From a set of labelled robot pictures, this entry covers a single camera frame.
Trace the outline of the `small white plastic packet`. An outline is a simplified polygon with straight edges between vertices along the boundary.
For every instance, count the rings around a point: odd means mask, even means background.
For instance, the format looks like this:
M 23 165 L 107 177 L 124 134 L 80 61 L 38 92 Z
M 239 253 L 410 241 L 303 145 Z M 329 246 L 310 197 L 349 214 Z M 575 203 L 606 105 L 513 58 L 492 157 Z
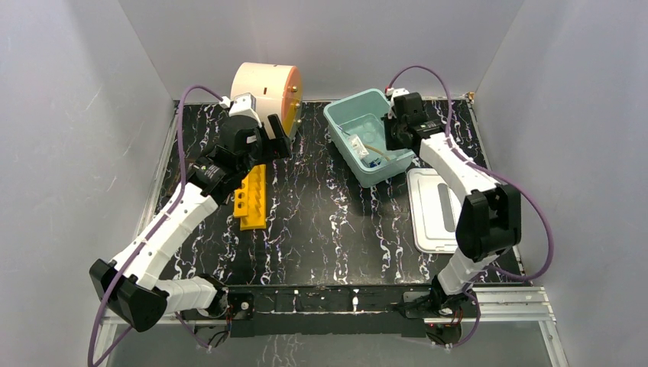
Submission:
M 352 135 L 351 138 L 348 139 L 348 142 L 360 160 L 369 155 L 368 149 L 365 148 L 365 145 L 362 143 L 358 135 Z

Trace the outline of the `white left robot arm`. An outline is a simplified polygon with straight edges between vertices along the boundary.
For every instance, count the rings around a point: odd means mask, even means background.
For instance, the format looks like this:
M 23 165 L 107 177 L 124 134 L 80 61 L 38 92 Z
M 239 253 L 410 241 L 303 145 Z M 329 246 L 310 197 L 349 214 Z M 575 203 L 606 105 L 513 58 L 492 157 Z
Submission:
M 89 269 L 107 308 L 138 332 L 164 315 L 186 310 L 201 310 L 210 318 L 224 315 L 228 291 L 213 276 L 162 280 L 160 274 L 193 230 L 241 188 L 253 167 L 289 155 L 290 139 L 278 115 L 266 122 L 246 115 L 224 119 L 212 150 L 191 164 L 146 229 L 112 260 L 98 259 Z

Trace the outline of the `small clear glass beaker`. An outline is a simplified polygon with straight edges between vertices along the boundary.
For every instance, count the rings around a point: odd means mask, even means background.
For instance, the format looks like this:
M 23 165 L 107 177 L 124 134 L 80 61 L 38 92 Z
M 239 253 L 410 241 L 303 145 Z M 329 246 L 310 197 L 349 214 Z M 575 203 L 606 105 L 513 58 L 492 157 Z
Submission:
M 384 128 L 380 122 L 366 120 L 361 126 L 361 133 L 358 135 L 364 144 L 380 144 L 384 142 Z

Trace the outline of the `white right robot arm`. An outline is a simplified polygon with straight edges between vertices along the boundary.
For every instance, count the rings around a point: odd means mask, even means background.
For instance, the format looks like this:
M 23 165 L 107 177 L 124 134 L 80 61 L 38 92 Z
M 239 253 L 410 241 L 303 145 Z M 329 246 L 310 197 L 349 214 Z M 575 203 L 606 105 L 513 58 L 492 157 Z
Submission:
M 428 118 L 419 93 L 388 88 L 382 118 L 386 148 L 410 149 L 440 174 L 462 207 L 455 227 L 458 248 L 433 278 L 429 305 L 451 316 L 475 277 L 499 255 L 520 243 L 521 193 L 481 172 L 446 133 L 448 125 Z

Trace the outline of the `yellow test tube rack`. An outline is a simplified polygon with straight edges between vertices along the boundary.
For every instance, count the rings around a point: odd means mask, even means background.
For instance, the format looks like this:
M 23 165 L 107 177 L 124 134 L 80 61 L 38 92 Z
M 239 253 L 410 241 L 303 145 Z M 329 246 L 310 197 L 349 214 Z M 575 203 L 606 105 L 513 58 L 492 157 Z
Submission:
M 240 230 L 267 228 L 266 165 L 255 166 L 235 191 L 233 216 L 240 221 Z

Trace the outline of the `tan rubber tubing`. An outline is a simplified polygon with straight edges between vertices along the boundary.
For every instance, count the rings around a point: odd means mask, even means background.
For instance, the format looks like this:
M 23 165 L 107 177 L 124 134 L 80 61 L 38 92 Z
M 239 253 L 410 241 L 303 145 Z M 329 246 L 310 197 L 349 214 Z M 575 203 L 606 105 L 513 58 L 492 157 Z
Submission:
M 375 148 L 375 147 L 373 147 L 373 146 L 370 146 L 370 145 L 364 145 L 364 147 L 365 147 L 366 149 L 368 149 L 369 151 L 373 151 L 373 152 L 375 152 L 376 154 L 379 154 L 379 155 L 380 155 L 382 158 L 384 158 L 386 161 L 390 161 L 390 157 L 389 157 L 387 154 L 385 154 L 383 151 L 381 151 L 381 150 L 379 150 L 379 149 L 377 149 L 377 148 Z

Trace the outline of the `white bin lid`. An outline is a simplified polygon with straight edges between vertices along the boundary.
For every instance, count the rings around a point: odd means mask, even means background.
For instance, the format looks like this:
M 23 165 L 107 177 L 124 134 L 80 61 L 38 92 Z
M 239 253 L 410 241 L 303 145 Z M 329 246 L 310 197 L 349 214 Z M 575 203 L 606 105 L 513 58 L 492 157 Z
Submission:
M 456 222 L 461 204 L 432 168 L 407 172 L 410 214 L 416 248 L 427 254 L 452 254 L 458 248 Z

